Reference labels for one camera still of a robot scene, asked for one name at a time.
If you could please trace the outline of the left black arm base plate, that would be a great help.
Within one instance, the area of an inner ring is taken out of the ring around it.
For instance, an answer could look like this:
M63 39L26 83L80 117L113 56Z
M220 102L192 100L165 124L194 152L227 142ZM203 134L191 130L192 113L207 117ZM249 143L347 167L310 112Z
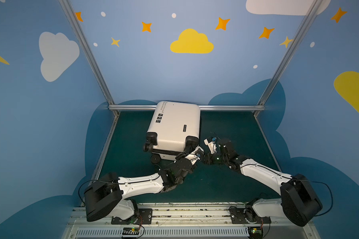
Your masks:
M113 217L111 220L112 225L150 225L152 223L153 210L139 209L136 214L126 220L121 220L118 217Z

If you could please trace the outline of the black white suitcase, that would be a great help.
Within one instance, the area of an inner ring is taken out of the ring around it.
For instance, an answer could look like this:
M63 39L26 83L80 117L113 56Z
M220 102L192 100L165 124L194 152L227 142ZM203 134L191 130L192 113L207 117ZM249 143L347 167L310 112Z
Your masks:
M157 104L146 133L144 152L150 152L151 163L176 160L184 152L199 146L201 110L196 104L161 101Z

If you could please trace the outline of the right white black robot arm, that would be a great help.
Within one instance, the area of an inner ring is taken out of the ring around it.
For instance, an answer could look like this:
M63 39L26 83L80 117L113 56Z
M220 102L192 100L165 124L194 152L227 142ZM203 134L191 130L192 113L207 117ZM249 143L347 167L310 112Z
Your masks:
M248 223L278 217L303 227L323 209L311 181L304 175L282 173L240 155L229 139L208 137L204 144L210 150L204 157L205 164L224 164L229 169L262 183L279 195L276 199L258 198L246 204L243 213Z

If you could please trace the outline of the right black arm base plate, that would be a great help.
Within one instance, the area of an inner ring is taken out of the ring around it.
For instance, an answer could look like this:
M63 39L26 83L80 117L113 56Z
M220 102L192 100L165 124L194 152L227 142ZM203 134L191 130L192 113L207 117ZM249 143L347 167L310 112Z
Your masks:
M269 217L259 217L251 209L230 207L228 210L233 224L271 224Z

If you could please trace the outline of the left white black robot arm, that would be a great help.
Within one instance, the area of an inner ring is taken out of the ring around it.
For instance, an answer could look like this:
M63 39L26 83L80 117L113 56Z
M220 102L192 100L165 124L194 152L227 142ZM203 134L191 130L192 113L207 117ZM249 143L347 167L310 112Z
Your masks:
M119 177L111 172L95 180L84 190L86 220L98 221L106 216L128 220L135 215L137 204L131 198L174 190L192 171L199 155L189 154L158 173L144 177Z

